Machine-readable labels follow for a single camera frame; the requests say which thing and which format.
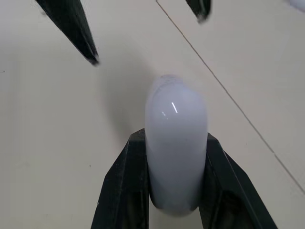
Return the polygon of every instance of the bottle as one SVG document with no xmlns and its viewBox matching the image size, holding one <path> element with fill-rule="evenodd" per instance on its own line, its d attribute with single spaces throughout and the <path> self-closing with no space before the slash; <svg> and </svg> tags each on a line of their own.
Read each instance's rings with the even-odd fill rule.
<svg viewBox="0 0 305 229">
<path fill-rule="evenodd" d="M 145 140 L 153 204 L 173 216 L 200 200 L 207 142 L 202 96 L 174 75 L 157 79 L 145 106 Z"/>
<path fill-rule="evenodd" d="M 290 5 L 305 12 L 305 0 L 289 0 Z"/>
</svg>

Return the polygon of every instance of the beige table surface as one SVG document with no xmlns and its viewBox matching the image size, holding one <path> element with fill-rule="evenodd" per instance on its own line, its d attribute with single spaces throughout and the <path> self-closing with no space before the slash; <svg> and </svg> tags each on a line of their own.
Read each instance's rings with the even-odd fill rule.
<svg viewBox="0 0 305 229">
<path fill-rule="evenodd" d="M 209 131 L 278 227 L 303 228 L 301 189 L 155 1 L 83 1 L 102 62 L 96 68 L 34 1 L 1 5 L 0 228 L 90 228 L 103 178 L 144 127 L 147 90 L 165 73 L 205 98 Z M 198 211 L 176 219 L 151 205 L 150 228 L 202 226 Z"/>
</svg>

